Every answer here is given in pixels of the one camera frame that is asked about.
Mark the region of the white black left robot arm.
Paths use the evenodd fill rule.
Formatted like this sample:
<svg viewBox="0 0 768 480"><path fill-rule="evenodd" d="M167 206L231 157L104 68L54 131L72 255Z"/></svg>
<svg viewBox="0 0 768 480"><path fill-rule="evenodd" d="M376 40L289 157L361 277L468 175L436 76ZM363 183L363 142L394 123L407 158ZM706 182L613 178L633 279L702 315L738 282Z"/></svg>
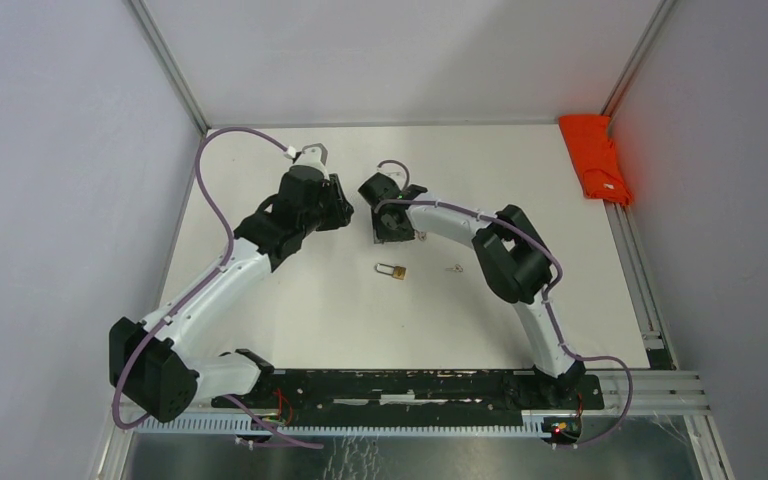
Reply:
<svg viewBox="0 0 768 480"><path fill-rule="evenodd" d="M195 341L258 282L297 253L313 232L349 224L354 212L338 175L295 165L279 190L233 231L225 252L189 290L140 321L127 317L110 328L109 375L116 398L168 423L192 403L226 394L250 407L274 394L273 366L248 349L197 357Z"/></svg>

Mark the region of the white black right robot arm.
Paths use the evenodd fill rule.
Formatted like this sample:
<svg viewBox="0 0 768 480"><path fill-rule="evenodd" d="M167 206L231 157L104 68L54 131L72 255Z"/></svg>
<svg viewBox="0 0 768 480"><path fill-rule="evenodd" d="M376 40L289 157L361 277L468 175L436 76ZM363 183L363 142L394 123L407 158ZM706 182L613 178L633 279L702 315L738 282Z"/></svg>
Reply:
<svg viewBox="0 0 768 480"><path fill-rule="evenodd" d="M470 210L418 185L401 188L382 173L367 179L358 192L371 207L374 236L381 243L431 233L471 248L489 289L513 306L522 324L540 400L562 408L577 396L585 365L569 352L549 298L562 270L522 209Z"/></svg>

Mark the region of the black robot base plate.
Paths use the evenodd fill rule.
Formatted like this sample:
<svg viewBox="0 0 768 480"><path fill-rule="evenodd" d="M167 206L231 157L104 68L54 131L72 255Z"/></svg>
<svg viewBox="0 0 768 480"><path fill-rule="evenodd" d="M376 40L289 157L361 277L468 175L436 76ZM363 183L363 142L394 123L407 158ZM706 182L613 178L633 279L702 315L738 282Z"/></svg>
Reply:
<svg viewBox="0 0 768 480"><path fill-rule="evenodd" d="M557 403L532 370L277 370L240 396L292 427L519 426L526 411L578 414L605 406L595 375Z"/></svg>

